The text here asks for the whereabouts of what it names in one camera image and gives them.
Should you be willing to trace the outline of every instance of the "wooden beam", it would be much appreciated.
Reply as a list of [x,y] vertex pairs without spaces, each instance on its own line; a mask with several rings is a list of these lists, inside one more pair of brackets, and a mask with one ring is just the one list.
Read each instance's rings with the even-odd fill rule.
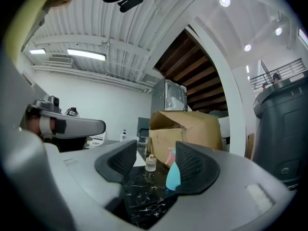
[[206,61],[208,61],[208,59],[205,56],[201,57],[198,61],[194,62],[192,65],[190,65],[189,67],[185,68],[182,72],[177,74],[173,79],[175,81],[179,81],[185,75],[189,74],[191,71],[195,70],[197,67],[199,67],[201,64],[205,63]]
[[209,74],[212,74],[215,72],[215,69],[211,66],[209,68],[207,68],[206,70],[203,70],[202,72],[200,72],[199,74],[196,74],[194,77],[190,78],[189,80],[186,80],[183,85],[184,86],[189,86],[192,83],[204,78],[205,76],[208,76]]
[[168,66],[169,66],[169,61],[172,59],[172,57],[174,57],[176,54],[180,54],[183,50],[185,50],[185,49],[184,49],[184,48],[185,48],[185,45],[186,45],[188,42],[190,42],[190,41],[191,41],[191,40],[190,40],[189,38],[186,38],[186,39],[184,40],[184,42],[183,42],[180,46],[178,46],[174,52],[172,52],[172,53],[169,55],[168,59],[161,65],[161,67],[159,68],[159,70],[160,70],[160,71],[165,71],[165,70],[167,70],[167,69],[168,69]]
[[184,54],[173,66],[171,66],[167,72],[166,76],[171,75],[174,71],[177,70],[177,68],[183,64],[188,58],[190,58],[194,53],[196,53],[199,50],[199,46],[192,47],[186,54]]
[[196,103],[195,105],[192,106],[192,109],[197,109],[197,108],[201,108],[201,107],[207,107],[209,105],[216,104],[216,103],[221,103],[223,101],[226,101],[226,97],[225,96],[222,96],[222,97],[219,97],[219,98],[215,98],[215,99],[212,99],[212,100],[208,100],[208,101],[205,101],[205,102],[201,102],[201,103]]
[[218,84],[218,83],[220,83],[220,78],[216,77],[216,78],[211,79],[211,80],[209,80],[209,81],[207,81],[207,82],[205,82],[205,83],[203,83],[199,86],[196,86],[194,88],[189,89],[187,91],[187,95],[192,95],[192,94],[194,94],[194,93],[196,93],[200,90],[203,90],[205,88],[208,88],[208,87],[213,86],[213,85]]
[[211,96],[223,93],[223,92],[224,92],[223,88],[222,87],[218,87],[218,88],[216,88],[216,89],[214,89],[212,91],[209,91],[209,92],[200,94],[198,96],[195,96],[193,98],[190,98],[190,99],[188,99],[188,102],[189,103],[196,102],[196,101],[199,101],[201,99],[208,98],[208,97],[211,97]]
[[200,109],[198,111],[203,112],[203,113],[208,113],[212,110],[226,110],[226,109],[228,109],[227,104],[222,104],[222,105],[219,105],[219,106],[215,106],[213,108]]

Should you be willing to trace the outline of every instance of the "metal railing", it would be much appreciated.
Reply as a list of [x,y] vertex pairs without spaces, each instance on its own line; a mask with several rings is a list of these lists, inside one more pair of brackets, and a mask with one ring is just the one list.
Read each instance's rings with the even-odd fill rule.
[[297,59],[287,65],[276,68],[272,71],[259,75],[257,77],[250,79],[250,85],[252,89],[258,89],[262,86],[267,86],[268,84],[273,83],[273,74],[278,73],[281,79],[290,78],[293,75],[296,75],[302,71],[306,70],[302,59]]

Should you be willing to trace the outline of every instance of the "black marble surface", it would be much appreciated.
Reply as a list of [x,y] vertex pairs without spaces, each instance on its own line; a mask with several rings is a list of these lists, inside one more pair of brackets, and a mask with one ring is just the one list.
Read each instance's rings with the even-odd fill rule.
[[[146,158],[144,146],[137,148]],[[123,186],[125,202],[131,223],[144,229],[154,225],[175,203],[174,191],[166,187],[169,168],[157,161],[156,171],[148,172],[145,166],[133,167]]]

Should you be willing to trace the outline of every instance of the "recessed light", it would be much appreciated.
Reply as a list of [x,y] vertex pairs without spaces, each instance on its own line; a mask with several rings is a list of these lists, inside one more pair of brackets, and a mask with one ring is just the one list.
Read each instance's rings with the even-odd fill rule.
[[102,53],[92,52],[92,51],[82,51],[77,49],[67,49],[67,53],[75,56],[84,56],[101,61],[106,61],[106,55]]
[[275,33],[277,36],[279,36],[282,33],[282,28],[281,27],[277,28]]
[[223,7],[228,7],[230,5],[230,0],[219,0]]
[[251,45],[250,44],[246,44],[244,47],[245,51],[250,51],[251,50]]
[[31,54],[46,54],[46,51],[44,49],[37,49],[37,50],[31,50]]

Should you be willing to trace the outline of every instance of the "black trash can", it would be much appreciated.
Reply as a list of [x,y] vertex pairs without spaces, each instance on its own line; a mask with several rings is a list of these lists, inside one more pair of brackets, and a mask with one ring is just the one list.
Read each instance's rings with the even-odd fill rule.
[[308,155],[308,71],[263,90],[254,111],[260,124],[253,161],[296,186]]

